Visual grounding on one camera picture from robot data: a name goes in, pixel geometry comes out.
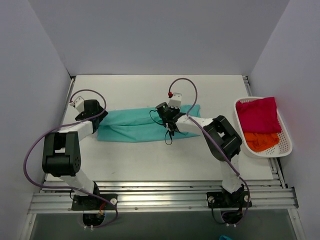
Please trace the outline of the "teal t-shirt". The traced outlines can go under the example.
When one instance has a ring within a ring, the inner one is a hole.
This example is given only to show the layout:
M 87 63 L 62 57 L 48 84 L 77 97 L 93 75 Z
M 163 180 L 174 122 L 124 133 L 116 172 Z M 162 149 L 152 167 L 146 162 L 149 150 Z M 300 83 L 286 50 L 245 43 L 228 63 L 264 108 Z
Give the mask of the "teal t-shirt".
M 102 120 L 97 131 L 100 142 L 143 143 L 196 137 L 189 132 L 175 133 L 172 137 L 161 126 L 154 107 L 113 110 Z

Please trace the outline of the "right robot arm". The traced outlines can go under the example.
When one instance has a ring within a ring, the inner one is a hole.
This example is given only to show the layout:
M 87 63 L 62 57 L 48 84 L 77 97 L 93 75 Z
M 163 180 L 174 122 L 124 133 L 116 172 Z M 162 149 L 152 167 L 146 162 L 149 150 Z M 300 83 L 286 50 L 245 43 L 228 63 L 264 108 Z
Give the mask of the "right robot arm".
M 239 171 L 239 154 L 243 143 L 240 135 L 223 115 L 215 118 L 194 117 L 183 113 L 180 108 L 170 107 L 163 102 L 155 107 L 169 134 L 192 133 L 203 135 L 209 151 L 219 161 L 222 174 L 223 203 L 234 206 L 240 201 L 238 190 L 243 186 Z

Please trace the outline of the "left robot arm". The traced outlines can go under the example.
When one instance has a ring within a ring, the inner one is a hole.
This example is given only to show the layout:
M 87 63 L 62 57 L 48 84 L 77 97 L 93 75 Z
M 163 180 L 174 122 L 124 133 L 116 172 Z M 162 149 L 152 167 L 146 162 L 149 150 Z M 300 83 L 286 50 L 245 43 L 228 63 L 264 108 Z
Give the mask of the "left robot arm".
M 81 169 L 80 141 L 98 130 L 108 112 L 96 99 L 78 97 L 70 105 L 79 112 L 75 117 L 77 124 L 45 136 L 42 170 L 64 181 L 78 196 L 84 196 L 83 204 L 95 210 L 101 203 L 100 192 L 97 184 Z

